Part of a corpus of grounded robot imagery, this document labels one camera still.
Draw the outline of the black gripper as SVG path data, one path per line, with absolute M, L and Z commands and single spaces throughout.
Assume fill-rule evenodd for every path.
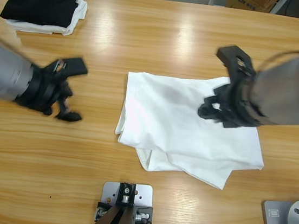
M 198 109 L 198 115 L 224 128 L 258 127 L 260 115 L 249 102 L 251 82 L 234 80 L 229 84 L 218 86 L 214 95 L 206 97 Z
M 68 122 L 82 120 L 78 112 L 71 111 L 66 101 L 73 95 L 67 78 L 77 75 L 77 72 L 67 68 L 57 71 L 57 67 L 51 65 L 44 68 L 34 65 L 32 68 L 32 79 L 25 92 L 15 98 L 15 103 L 49 116 L 53 112 L 52 105 L 57 102 L 60 111 L 56 119 Z

